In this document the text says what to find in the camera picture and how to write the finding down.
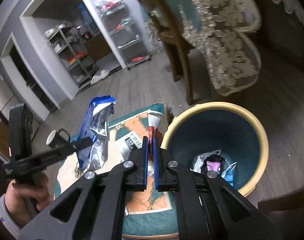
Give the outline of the person's left hand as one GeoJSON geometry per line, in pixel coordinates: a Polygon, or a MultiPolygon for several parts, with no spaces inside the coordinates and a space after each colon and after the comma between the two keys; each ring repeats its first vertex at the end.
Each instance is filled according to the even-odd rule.
{"type": "Polygon", "coordinates": [[[20,184],[13,179],[8,185],[5,194],[5,205],[11,219],[20,228],[23,228],[32,219],[25,199],[36,199],[38,211],[44,210],[51,203],[49,179],[46,174],[42,173],[40,182],[41,186],[37,187],[28,184],[20,184]]]}

